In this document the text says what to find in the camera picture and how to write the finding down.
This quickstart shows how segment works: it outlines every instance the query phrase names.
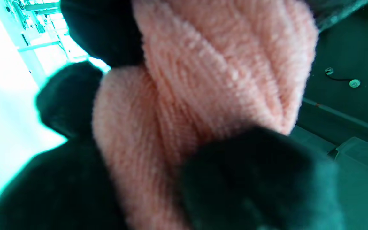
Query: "black glove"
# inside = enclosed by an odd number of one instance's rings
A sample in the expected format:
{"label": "black glove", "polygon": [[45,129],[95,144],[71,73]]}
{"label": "black glove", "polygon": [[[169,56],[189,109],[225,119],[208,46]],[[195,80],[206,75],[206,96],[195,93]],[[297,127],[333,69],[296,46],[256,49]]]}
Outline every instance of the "black glove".
{"label": "black glove", "polygon": [[37,96],[42,122],[68,138],[33,157],[0,195],[0,230],[127,230],[92,138],[102,72],[89,62],[58,71]]}

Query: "dark green floor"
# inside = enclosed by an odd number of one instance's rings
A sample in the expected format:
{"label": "dark green floor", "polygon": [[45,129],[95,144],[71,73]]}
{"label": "dark green floor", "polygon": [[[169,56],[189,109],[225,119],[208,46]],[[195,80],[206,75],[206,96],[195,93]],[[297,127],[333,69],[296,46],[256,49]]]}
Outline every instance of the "dark green floor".
{"label": "dark green floor", "polygon": [[[328,67],[333,77],[359,79],[361,86],[328,79]],[[321,34],[305,97],[368,123],[368,6]],[[353,136],[368,141],[368,129],[307,104],[298,123],[335,144]]]}

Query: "pink knit fabric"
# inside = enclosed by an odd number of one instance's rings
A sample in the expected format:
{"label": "pink knit fabric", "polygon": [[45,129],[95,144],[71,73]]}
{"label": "pink knit fabric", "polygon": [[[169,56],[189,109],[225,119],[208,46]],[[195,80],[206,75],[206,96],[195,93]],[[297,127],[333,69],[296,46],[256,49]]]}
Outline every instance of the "pink knit fabric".
{"label": "pink knit fabric", "polygon": [[146,63],[105,76],[94,134],[134,230],[190,229],[176,187],[198,146],[289,134],[317,29],[299,0],[133,0]]}

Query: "cable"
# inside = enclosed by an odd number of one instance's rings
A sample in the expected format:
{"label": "cable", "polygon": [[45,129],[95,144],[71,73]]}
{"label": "cable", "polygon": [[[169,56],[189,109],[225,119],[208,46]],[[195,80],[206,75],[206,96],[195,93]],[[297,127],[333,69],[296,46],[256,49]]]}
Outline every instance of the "cable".
{"label": "cable", "polygon": [[334,81],[351,81],[353,79],[349,79],[349,78],[346,78],[346,79],[336,79],[336,78],[333,78],[331,75],[334,73],[334,70],[333,68],[329,67],[327,69],[325,69],[325,75],[326,77],[330,78],[331,80],[334,80]]}

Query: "black fabric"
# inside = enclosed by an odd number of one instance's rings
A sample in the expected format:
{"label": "black fabric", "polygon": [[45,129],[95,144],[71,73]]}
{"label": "black fabric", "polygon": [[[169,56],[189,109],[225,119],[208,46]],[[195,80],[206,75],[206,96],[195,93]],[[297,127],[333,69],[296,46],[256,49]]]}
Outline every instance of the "black fabric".
{"label": "black fabric", "polygon": [[0,196],[0,230],[127,230],[92,139],[35,156]]}
{"label": "black fabric", "polygon": [[0,230],[127,230],[92,137],[101,77],[89,62],[70,64],[38,94],[42,122],[69,140],[32,158],[4,188]]}
{"label": "black fabric", "polygon": [[61,0],[70,37],[110,67],[143,61],[142,36],[130,0]]}
{"label": "black fabric", "polygon": [[264,128],[200,149],[183,169],[196,230],[343,230],[337,166]]}
{"label": "black fabric", "polygon": [[43,124],[67,138],[92,136],[92,112],[103,73],[89,61],[54,74],[36,97]]}

